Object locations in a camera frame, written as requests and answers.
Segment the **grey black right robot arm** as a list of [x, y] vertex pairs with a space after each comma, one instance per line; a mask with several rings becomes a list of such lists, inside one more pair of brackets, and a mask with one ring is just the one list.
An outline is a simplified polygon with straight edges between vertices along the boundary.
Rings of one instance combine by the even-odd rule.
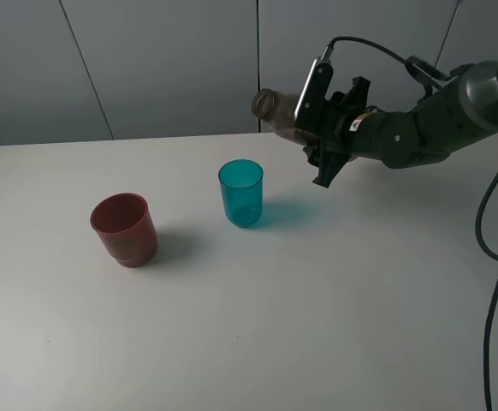
[[316, 136], [305, 152], [318, 168], [314, 182], [328, 187], [353, 157], [390, 169], [436, 164], [452, 153], [498, 133], [498, 61], [466, 64], [449, 75], [410, 57], [406, 69], [425, 95], [408, 112], [374, 111], [370, 81], [328, 95], [334, 73], [328, 58], [315, 60], [294, 111], [296, 128]]

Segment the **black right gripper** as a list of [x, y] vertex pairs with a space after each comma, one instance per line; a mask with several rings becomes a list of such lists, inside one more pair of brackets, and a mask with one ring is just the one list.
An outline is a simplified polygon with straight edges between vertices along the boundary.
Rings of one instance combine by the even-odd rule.
[[314, 184], [328, 188], [341, 169], [357, 157], [378, 160], [371, 144], [386, 112], [367, 106], [370, 82], [354, 77], [347, 93], [334, 92], [332, 100], [302, 103], [303, 151], [309, 164], [318, 168]]

